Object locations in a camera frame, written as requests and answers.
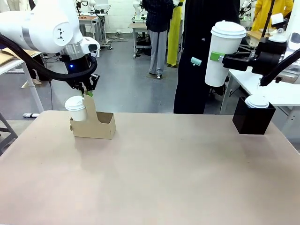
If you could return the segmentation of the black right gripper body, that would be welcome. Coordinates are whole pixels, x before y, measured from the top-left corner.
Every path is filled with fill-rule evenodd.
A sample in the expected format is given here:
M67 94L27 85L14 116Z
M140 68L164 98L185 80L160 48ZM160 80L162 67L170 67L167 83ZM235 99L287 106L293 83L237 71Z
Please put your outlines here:
M285 42L274 42L261 38L255 51L252 73L270 73L285 53Z

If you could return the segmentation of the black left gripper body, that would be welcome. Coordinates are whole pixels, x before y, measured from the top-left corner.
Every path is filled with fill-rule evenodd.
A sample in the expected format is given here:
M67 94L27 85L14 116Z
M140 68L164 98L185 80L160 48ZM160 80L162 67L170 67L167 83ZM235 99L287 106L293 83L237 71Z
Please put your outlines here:
M91 54L72 60L70 56L61 54L60 61L64 62L67 74L61 75L60 81L67 82L71 87L96 87L100 78L94 72L98 62Z

